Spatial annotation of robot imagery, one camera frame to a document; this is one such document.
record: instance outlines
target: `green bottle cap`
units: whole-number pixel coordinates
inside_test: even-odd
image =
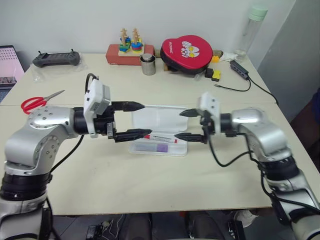
[[[249,14],[249,19],[261,22],[265,19],[268,8],[262,5],[253,5]]]

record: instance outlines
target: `red scissors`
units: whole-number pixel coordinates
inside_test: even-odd
[[[37,107],[45,106],[47,104],[47,101],[49,101],[49,99],[54,98],[55,96],[61,94],[64,91],[65,90],[57,91],[56,93],[46,97],[42,97],[42,96],[31,97],[25,100],[23,103],[21,103],[21,108],[25,114],[30,114],[31,113],[30,110],[33,110]]]

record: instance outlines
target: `laptop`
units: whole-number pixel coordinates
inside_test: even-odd
[[[14,46],[0,46],[0,103],[24,74]]]

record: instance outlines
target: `scissors blade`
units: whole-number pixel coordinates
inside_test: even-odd
[[[54,94],[51,94],[51,95],[49,95],[49,96],[44,97],[44,100],[45,100],[45,101],[48,101],[49,99],[54,98],[55,96],[63,93],[64,91],[65,91],[65,90],[57,91],[57,92],[55,92]]]

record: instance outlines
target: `red box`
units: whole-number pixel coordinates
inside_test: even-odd
[[[139,56],[118,56],[119,45],[109,45],[108,51],[105,54],[106,61],[111,65],[135,65],[141,66]],[[155,55],[155,48],[152,45],[144,45],[144,53]]]

